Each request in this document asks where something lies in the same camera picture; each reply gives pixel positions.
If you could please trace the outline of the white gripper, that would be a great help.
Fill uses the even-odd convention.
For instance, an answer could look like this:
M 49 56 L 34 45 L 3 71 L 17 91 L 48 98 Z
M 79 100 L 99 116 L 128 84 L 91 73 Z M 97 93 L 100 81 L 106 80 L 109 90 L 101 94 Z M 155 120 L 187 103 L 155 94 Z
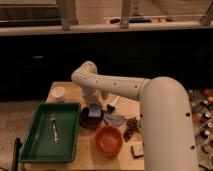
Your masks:
M 92 103 L 96 103 L 98 105 L 101 104 L 100 94 L 96 88 L 89 88 L 89 87 L 82 86 L 81 91 L 82 91 L 82 97 L 87 106 L 90 106 Z

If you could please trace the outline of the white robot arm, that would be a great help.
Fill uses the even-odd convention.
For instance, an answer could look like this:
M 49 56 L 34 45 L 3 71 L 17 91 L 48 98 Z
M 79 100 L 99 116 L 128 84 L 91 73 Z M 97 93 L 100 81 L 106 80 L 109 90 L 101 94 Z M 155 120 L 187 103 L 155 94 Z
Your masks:
M 199 171 L 190 102 L 178 81 L 100 75 L 91 61 L 71 80 L 88 102 L 96 100 L 98 90 L 139 102 L 145 171 Z

